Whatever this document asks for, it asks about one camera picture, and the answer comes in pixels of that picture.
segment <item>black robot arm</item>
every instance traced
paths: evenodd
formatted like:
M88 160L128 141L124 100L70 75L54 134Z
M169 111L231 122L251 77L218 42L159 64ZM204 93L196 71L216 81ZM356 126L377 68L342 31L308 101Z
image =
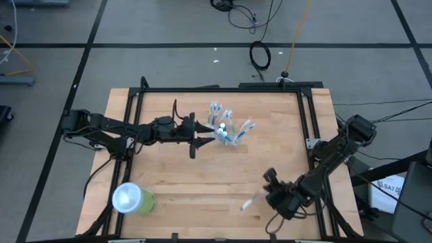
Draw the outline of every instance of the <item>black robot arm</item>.
M369 145L376 136L375 126L359 115L351 117L329 142L318 141L308 152L309 159L319 165L301 175L295 182L278 181L270 168L264 174L269 193L266 200L283 218L292 219L300 206L308 207L322 194L325 178L359 147Z
M197 149L214 140L195 138L195 132L213 132L213 129L195 121L195 113L179 117L182 122L177 126L174 122L174 112L177 113L175 109L176 101L172 117L158 117L149 124L140 125L128 124L87 110L71 110L62 117L61 133L64 139L86 138L93 148L105 147L112 157L123 160L132 155L136 143L149 146L156 142L187 142L190 144L190 158L194 159ZM119 136L113 137L106 132Z

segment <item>gray floor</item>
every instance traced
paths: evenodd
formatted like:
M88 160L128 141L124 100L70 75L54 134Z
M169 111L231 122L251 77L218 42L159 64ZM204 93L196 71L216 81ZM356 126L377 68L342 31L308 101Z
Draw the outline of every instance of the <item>gray floor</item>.
M71 0L69 8L20 8L19 43L85 43L101 0ZM238 0L264 22L268 1ZM418 43L432 43L431 2L399 0ZM269 25L266 42L291 42L306 1L284 1ZM12 8L0 3L3 21L12 21ZM247 24L237 13L233 21ZM208 1L108 0L95 43L251 43L260 38L230 26L226 13ZM10 33L0 30L9 40ZM313 0L302 29L302 43L409 43L396 12L387 0ZM15 109L16 118L3 131L0 143L0 242L16 239L60 114L84 49L20 49L32 60L33 87L0 86L0 104ZM284 69L289 49L271 48L272 61L264 72L273 82ZM421 50L432 63L432 49ZM137 86L146 76L153 87L193 87L220 84L235 87L259 82L248 48L92 49L73 108L103 113L111 88ZM432 89L412 49L305 49L294 52L290 77L322 81L333 102L364 103L430 99ZM12 55L0 73L20 70L24 63ZM419 105L335 106L344 118L359 113L377 119ZM432 106L400 119L432 117ZM364 149L376 157L405 157L427 147L432 120L395 121L378 125L374 143ZM93 153L61 143L27 240L72 237L82 206L82 189ZM358 156L372 167L388 161Z

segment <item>yellow cable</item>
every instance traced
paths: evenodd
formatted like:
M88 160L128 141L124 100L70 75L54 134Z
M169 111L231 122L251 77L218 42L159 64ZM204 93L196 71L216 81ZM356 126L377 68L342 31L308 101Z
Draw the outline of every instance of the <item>yellow cable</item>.
M15 51L15 53L17 53L23 60L24 62L27 64L28 70L22 70L22 71L16 71L16 72L11 72L6 74L6 76L12 76L12 75L18 75L18 74L26 74L28 72L30 72L31 70L33 70L33 65L32 63L23 55L21 54L17 49L15 49L11 43L9 43L9 41L7 41L1 34L0 34L0 39L6 43L6 45L8 45L13 51Z
M310 8L311 8L311 0L308 0L308 3L306 5L306 9L304 10L304 13L303 13L302 21L299 23L299 25L297 27L297 32L296 32L296 35L294 36L294 41L292 42L292 46L291 46L291 50L290 50L290 57L288 58L288 64L287 64L286 69L285 69L286 72L288 72L288 69L290 68L292 53L294 52L294 46L296 45L297 39L300 36L300 30L302 29L303 23L306 22Z

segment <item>wooden tabletop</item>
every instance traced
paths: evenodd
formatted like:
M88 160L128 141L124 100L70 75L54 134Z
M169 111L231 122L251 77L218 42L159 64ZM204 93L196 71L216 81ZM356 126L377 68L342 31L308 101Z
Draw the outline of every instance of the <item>wooden tabletop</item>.
M113 89L105 116L122 120L128 89ZM140 123L171 114L174 99L180 115L196 113L205 123L212 101L234 111L234 121L242 124L253 119L256 128L248 133L238 148L225 147L214 141L189 158L187 144L154 144L145 146L133 160L130 181L156 194L157 208L150 215L126 215L123 238L231 238L268 239L265 225L275 211L262 201L240 212L243 203L265 184L264 172L274 167L278 178L295 180L308 171L304 138L296 94L292 93L145 93ZM323 139L333 138L336 120L329 90L314 89L319 129ZM310 136L310 116L306 109ZM92 171L108 158L106 151L96 152ZM107 203L114 163L98 173L88 185L77 234L87 230ZM336 207L355 231L362 226L352 191L348 168L339 166L330 176ZM315 211L311 206L309 213ZM111 220L113 233L116 212ZM325 212L327 233L331 233ZM275 229L278 217L271 224ZM319 239L315 216L286 221L277 233L278 239Z

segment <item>white paper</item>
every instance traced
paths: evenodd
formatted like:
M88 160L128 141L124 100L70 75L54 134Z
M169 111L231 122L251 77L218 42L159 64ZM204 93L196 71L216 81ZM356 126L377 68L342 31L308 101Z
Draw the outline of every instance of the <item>white paper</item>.
M372 182L374 185L380 187L380 189L389 193L390 195L399 199L400 192L402 190L402 186L404 185L405 179L398 175L391 175L381 180L377 180ZM380 211L386 213L394 213L394 210L397 205L397 201L388 195L382 193L380 190L376 189L376 187L369 185L370 187L370 204L371 207L375 207Z

